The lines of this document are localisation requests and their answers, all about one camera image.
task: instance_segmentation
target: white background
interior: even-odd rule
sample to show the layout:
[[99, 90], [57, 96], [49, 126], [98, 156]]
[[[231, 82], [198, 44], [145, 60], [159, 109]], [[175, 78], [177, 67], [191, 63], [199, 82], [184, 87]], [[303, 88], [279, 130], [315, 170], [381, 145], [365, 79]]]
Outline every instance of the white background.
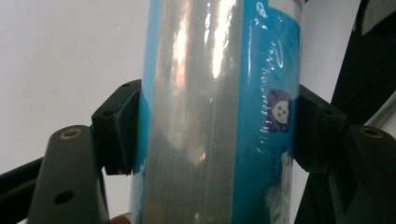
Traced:
[[[359, 1], [304, 9], [302, 83], [327, 100]], [[90, 125], [118, 86], [141, 78], [148, 14], [148, 0], [0, 1], [0, 174], [44, 156], [57, 130]], [[306, 179], [295, 167], [291, 220]], [[128, 212], [130, 182], [106, 177], [112, 217]]]

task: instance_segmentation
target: clear plastic wrap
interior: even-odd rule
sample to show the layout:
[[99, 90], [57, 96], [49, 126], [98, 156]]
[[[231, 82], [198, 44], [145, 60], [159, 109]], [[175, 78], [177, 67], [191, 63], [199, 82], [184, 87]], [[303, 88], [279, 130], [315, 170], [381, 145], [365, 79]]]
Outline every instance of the clear plastic wrap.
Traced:
[[271, 5], [151, 1], [135, 223], [289, 222], [300, 33]]

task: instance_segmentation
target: plastic-wrapped package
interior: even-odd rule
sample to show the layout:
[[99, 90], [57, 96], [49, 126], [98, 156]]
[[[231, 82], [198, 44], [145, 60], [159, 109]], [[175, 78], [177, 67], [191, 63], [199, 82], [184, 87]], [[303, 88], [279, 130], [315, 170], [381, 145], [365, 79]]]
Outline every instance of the plastic-wrapped package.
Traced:
[[151, 1], [134, 223], [289, 222], [300, 11]]

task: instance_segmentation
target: cylindrical container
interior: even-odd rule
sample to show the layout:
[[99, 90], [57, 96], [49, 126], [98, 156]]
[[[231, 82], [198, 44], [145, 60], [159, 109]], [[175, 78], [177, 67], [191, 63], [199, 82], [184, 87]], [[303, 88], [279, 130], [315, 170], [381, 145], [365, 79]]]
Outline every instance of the cylindrical container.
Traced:
[[151, 0], [134, 223], [289, 222], [295, 0]]

